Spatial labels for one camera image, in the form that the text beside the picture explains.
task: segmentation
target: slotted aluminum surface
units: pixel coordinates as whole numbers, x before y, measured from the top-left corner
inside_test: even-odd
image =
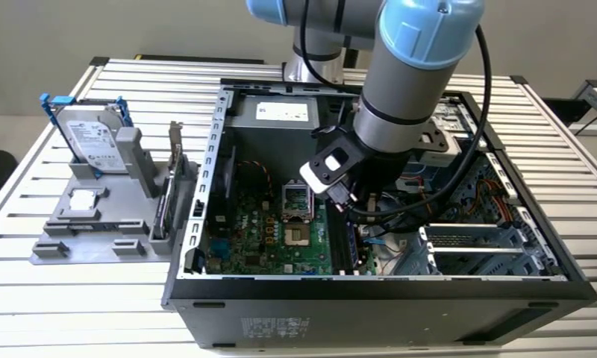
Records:
[[[168,156],[168,124],[184,123],[183,145],[200,160],[219,78],[281,79],[280,66],[111,60],[89,67],[73,95],[129,103],[143,145],[153,158]],[[364,71],[347,82],[362,84]],[[448,90],[474,93],[482,77],[455,75]],[[597,290],[597,168],[575,138],[543,108],[531,87],[508,77],[494,81],[490,120],[544,211]],[[71,171],[71,154],[49,126],[0,193],[0,357],[215,356],[199,350],[176,313],[159,305],[167,263],[32,266],[27,259],[57,203]],[[371,350],[257,350],[236,355],[418,356],[404,348]],[[503,348],[468,347],[426,356],[597,357],[597,304],[543,327]]]

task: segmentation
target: motherboard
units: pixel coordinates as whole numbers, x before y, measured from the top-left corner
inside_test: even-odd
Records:
[[[309,222],[284,222],[281,201],[244,192],[235,218],[232,237],[211,241],[211,274],[332,274],[323,203]]]

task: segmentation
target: orange wire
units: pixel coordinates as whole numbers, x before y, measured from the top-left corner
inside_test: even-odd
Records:
[[[419,181],[420,196],[423,197],[423,200],[427,200],[426,186],[423,185],[423,177],[420,175],[416,176],[416,177],[406,177],[406,176],[402,175],[400,179],[404,179],[404,180],[418,180]],[[427,212],[431,214],[431,205],[430,205],[430,203],[427,203]]]
[[[502,189],[502,185],[499,184],[499,182],[496,182],[495,180],[491,179],[486,179],[487,183],[491,183],[492,185],[495,185],[496,188]],[[504,209],[504,212],[502,210],[502,215],[506,216],[506,219],[508,222],[512,221],[514,216],[511,215],[511,211],[504,203],[504,201],[502,200],[502,198],[498,198],[498,203],[499,203],[499,210]]]

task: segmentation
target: white label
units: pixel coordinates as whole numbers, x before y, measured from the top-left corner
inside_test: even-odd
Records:
[[[108,126],[87,121],[68,121],[67,125],[88,164],[103,172],[127,170]]]
[[[248,317],[241,318],[241,328],[247,338],[304,338],[309,318]]]
[[[92,225],[69,225],[71,230],[93,230]]]
[[[257,119],[265,121],[308,122],[308,104],[261,102],[257,104]]]

